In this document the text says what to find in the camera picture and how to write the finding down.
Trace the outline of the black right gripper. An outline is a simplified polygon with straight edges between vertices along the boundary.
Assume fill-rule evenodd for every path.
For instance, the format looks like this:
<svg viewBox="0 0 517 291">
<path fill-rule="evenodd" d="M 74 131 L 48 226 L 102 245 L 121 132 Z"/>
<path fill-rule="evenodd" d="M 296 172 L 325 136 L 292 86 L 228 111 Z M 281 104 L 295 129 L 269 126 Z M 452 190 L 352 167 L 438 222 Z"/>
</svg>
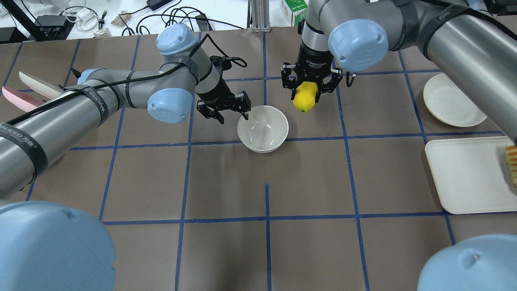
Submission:
<svg viewBox="0 0 517 291">
<path fill-rule="evenodd" d="M 331 68 L 333 59 L 334 56 L 329 50 L 317 51 L 301 44 L 296 63 L 282 63 L 282 86 L 291 91 L 290 99 L 295 99 L 296 90 L 303 82 L 316 83 L 316 103 L 323 94 L 334 92 L 343 79 L 343 70 Z M 330 80 L 325 83 L 324 79 L 328 75 Z"/>
</svg>

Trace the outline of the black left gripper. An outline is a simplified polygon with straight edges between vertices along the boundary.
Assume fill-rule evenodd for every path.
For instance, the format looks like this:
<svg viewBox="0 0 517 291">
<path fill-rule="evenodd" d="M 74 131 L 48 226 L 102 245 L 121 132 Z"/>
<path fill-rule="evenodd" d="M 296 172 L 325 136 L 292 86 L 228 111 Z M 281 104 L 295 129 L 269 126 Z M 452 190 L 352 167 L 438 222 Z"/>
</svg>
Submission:
<svg viewBox="0 0 517 291">
<path fill-rule="evenodd" d="M 206 119 L 213 118 L 220 124 L 225 123 L 225 118 L 219 111 L 238 111 L 248 121 L 251 111 L 251 100 L 246 91 L 240 94 L 231 92 L 225 80 L 220 77 L 215 87 L 208 92 L 198 93 L 200 100 L 196 102 L 196 110 Z"/>
</svg>

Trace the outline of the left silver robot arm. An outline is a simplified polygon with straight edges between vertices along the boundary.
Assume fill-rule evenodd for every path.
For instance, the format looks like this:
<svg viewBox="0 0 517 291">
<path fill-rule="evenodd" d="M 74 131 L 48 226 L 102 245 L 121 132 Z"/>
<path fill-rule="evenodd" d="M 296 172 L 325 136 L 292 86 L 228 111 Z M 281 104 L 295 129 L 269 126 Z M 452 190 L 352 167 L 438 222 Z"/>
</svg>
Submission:
<svg viewBox="0 0 517 291">
<path fill-rule="evenodd" d="M 251 101 L 222 78 L 232 57 L 209 57 L 185 24 L 162 31 L 157 72 L 97 68 L 77 85 L 1 124 L 1 197 L 31 184 L 93 129 L 121 108 L 146 109 L 158 121 L 186 120 L 195 96 L 205 118 L 224 123 L 222 110 L 248 118 Z M 115 247 L 93 215 L 48 201 L 1 203 L 2 291 L 111 291 Z"/>
</svg>

